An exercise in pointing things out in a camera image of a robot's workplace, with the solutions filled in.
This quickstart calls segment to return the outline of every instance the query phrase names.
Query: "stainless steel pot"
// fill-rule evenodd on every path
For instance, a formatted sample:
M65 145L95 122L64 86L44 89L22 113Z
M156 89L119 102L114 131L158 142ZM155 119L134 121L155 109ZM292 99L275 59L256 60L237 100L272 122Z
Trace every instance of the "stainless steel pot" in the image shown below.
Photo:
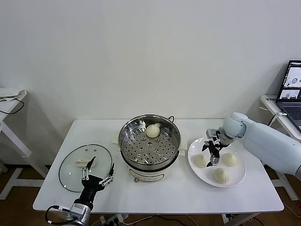
M146 136L149 125L160 127L155 138ZM169 119L153 114L135 117L120 130L119 147L124 161L142 172L157 172L169 167L179 155L181 136Z

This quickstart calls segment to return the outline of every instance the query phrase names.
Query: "white plate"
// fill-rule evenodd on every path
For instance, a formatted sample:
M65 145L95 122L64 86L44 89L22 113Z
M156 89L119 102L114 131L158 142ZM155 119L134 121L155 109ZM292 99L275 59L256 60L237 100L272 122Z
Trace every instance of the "white plate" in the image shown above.
M191 166L192 170L195 172L195 174L201 178L203 181L206 183L213 185L215 187L233 187L237 184L239 184L245 177L246 175L246 163L244 158L238 153L239 149L235 147L235 145L231 144L226 148L223 148L220 151L220 161L217 164L217 166L211 166L211 167L205 167L205 168L200 168L196 166L194 163L194 157L198 154L204 154L205 157L208 159L208 162L210 161L210 152L208 149L202 152L202 147L204 145L204 138L199 138L192 142L188 149L188 162L189 165ZM222 155L225 153L235 153L238 159L238 164L235 167L228 167L222 162ZM221 184L217 182L213 176L214 170L216 168L224 168L227 170L230 174L230 181L227 182L226 184Z

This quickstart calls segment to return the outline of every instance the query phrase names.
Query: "steamed bun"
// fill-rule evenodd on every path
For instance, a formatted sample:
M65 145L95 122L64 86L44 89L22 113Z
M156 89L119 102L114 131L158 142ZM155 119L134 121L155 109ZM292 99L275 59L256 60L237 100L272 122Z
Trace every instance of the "steamed bun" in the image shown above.
M194 156L194 163L197 167L205 168L208 164L209 160L203 154L198 154Z
M223 168L217 168L214 171L214 178L221 184L226 184L230 180L230 174Z
M234 153L226 153L222 155L222 162L229 167L234 167L237 165L238 160Z
M145 131L146 135L150 138L155 138L160 134L160 127L157 125L149 125Z

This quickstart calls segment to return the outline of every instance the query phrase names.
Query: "wooden floor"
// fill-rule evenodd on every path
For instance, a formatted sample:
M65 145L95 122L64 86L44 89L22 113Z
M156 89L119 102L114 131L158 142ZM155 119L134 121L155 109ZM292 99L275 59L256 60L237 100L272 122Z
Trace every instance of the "wooden floor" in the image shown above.
M4 188L6 182L9 180L15 168L10 168L8 173L0 174L0 191ZM271 169L267 170L272 179L275 174ZM42 179L41 176L34 169L24 169L20 178L24 179ZM289 176L291 184L296 193L301 197L301 182L295 177ZM301 208L297 206L299 201L290 201L286 192L282 188L277 188L281 200L285 202L298 215L301 215ZM32 187L14 187L6 200L0 200L0 226L47 226L44 212L37 212L32 209L32 204L39 192L39 188ZM53 221L60 221L55 215L50 215ZM126 222L133 222L147 215L130 215ZM199 226L221 226L223 225L221 215L190 215ZM90 225L99 220L100 214L92 214L90 217ZM193 222L186 215L164 215L165 218L175 218L182 221L188 226L193 226ZM264 213L258 216L258 219L264 226L301 226L301 218L294 216L287 208L279 213ZM180 226L176 221L166 221L158 217L142 221L138 226ZM260 223L255 219L252 222L244 223L244 226L260 226Z

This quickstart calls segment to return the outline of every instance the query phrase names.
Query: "white side table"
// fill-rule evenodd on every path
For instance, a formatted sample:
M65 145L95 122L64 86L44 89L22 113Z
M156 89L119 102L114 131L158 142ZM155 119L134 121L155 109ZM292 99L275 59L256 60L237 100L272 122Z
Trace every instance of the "white side table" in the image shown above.
M22 100L26 96L26 91L21 91L21 94L18 96L18 100ZM17 100L3 101L0 102L0 110L4 112L12 112L12 110L19 104ZM0 124L2 126L2 132L18 147L16 151L24 158L39 174L44 178L48 173L48 169L45 165L41 164L39 160L34 156L34 154L28 149L28 147L23 144L23 142L14 134L14 132L8 127L8 125L3 122L3 120L8 115L5 113L0 113ZM0 164L0 172L7 172L7 168ZM22 172L22 168L17 168L6 186L0 193L0 200L7 198L11 189L14 186L25 186L25 187L41 187L44 180L29 180L29 179L18 179L19 175Z
M260 100L273 115L281 111L276 104L276 98L276 95L263 95L260 97ZM277 120L281 124L281 126L287 131L291 138L301 142L301 133L294 126L294 124L292 124L289 118L287 118L286 116L280 116L277 118ZM296 195L292 186L286 179L285 175L277 171L275 171L275 173L277 174L279 179L272 180L274 187L284 187L291 200L298 200L298 196Z

